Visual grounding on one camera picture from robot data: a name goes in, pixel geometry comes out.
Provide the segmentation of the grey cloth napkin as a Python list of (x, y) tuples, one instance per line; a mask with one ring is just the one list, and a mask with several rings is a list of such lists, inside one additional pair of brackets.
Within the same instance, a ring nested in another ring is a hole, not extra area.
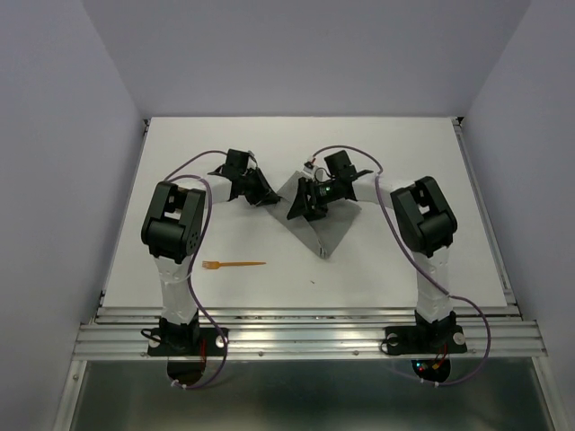
[(361, 208), (348, 200), (340, 200), (330, 204), (327, 216), (320, 220), (307, 221), (303, 217), (288, 220), (288, 210), (296, 197), (297, 181), (302, 177), (301, 172), (294, 172), (288, 178), (278, 191), (280, 201), (269, 207), (268, 212), (313, 254), (320, 259), (328, 259), (361, 213)]

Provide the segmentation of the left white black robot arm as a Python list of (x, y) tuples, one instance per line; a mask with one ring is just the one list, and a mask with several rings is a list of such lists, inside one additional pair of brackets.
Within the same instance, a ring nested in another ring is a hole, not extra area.
[[(226, 160), (207, 174), (182, 172), (210, 154), (222, 154)], [(141, 228), (141, 240), (154, 258), (162, 289), (163, 312), (155, 338), (168, 339), (179, 353), (189, 354), (199, 346), (202, 307), (190, 288), (191, 271), (212, 208), (239, 197), (255, 207), (279, 202), (253, 153), (234, 149), (198, 154), (155, 186)]]

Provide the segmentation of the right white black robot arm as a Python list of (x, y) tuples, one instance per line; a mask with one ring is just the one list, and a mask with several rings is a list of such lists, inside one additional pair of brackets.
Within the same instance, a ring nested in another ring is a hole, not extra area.
[(324, 158), (326, 176), (311, 156), (296, 180), (296, 192), (286, 219), (324, 219), (329, 205), (346, 199), (380, 206), (400, 250), (417, 271), (416, 326), (413, 339), (433, 350), (456, 324), (447, 290), (449, 247), (457, 230), (453, 210), (436, 180), (386, 180), (381, 163), (376, 170), (358, 170), (341, 150)]

